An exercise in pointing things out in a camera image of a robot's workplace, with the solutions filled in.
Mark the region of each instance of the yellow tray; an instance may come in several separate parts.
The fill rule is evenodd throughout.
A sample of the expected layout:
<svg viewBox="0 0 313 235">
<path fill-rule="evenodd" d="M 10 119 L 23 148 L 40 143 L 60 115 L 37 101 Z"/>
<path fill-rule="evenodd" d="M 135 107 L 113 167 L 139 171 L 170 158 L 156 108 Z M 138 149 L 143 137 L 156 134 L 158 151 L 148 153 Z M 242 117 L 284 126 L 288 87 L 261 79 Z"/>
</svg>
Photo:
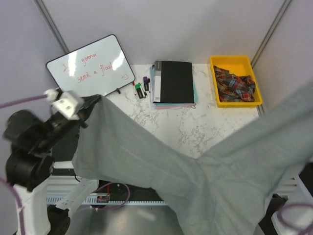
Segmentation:
<svg viewBox="0 0 313 235">
<path fill-rule="evenodd" d="M 261 93 L 256 82 L 249 57 L 246 55 L 213 55 L 210 57 L 211 71 L 213 74 L 213 83 L 215 88 L 215 95 L 217 106 L 219 108 L 242 108 L 250 107 L 255 108 L 263 103 Z M 213 66 L 217 66 L 221 69 L 229 70 L 237 76 L 250 75 L 255 82 L 255 92 L 253 93 L 254 102 L 221 102 L 219 97 L 219 91 L 217 89 L 217 82 Z"/>
</svg>

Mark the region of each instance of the marble table surface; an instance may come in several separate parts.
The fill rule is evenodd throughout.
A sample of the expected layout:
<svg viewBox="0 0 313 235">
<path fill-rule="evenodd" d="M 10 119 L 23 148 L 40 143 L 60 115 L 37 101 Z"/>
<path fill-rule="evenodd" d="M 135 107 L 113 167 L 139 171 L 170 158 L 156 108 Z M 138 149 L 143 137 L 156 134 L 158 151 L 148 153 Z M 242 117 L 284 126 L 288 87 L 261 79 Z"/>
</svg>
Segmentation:
<svg viewBox="0 0 313 235">
<path fill-rule="evenodd" d="M 133 65 L 136 83 L 150 77 L 151 65 Z M 258 117 L 256 108 L 218 108 L 208 64 L 193 64 L 199 101 L 195 107 L 154 110 L 150 98 L 134 96 L 132 84 L 107 96 L 123 112 L 173 149 L 199 157 L 239 128 Z"/>
</svg>

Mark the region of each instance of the gray cloth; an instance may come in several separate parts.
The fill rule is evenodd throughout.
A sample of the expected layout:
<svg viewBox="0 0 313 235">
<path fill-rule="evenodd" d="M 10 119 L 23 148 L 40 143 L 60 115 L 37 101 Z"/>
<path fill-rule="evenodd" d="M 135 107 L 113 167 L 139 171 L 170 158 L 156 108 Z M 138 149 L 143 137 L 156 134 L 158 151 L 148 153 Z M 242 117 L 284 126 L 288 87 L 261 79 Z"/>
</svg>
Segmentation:
<svg viewBox="0 0 313 235">
<path fill-rule="evenodd" d="M 186 235 L 251 235 L 273 190 L 313 154 L 313 82 L 275 110 L 192 159 L 106 98 L 81 130 L 77 175 L 152 187 Z"/>
</svg>

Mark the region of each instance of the purple marker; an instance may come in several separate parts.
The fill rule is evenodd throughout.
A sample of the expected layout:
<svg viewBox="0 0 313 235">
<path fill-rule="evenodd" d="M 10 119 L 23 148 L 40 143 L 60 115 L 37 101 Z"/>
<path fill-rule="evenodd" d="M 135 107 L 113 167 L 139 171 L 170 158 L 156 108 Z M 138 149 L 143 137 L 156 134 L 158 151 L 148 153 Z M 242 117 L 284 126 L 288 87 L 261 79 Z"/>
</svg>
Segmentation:
<svg viewBox="0 0 313 235">
<path fill-rule="evenodd" d="M 149 91 L 149 79 L 147 77 L 143 77 L 143 85 L 145 87 L 145 91 Z"/>
</svg>

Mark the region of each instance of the plaid shirt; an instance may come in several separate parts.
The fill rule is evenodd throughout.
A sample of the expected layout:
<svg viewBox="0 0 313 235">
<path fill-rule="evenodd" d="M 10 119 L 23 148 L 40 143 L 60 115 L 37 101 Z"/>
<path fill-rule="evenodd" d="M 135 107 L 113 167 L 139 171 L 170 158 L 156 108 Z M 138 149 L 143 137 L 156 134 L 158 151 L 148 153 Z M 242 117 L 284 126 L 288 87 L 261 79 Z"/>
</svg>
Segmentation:
<svg viewBox="0 0 313 235">
<path fill-rule="evenodd" d="M 220 101 L 254 102 L 255 83 L 251 76 L 236 76 L 214 66 Z"/>
</svg>

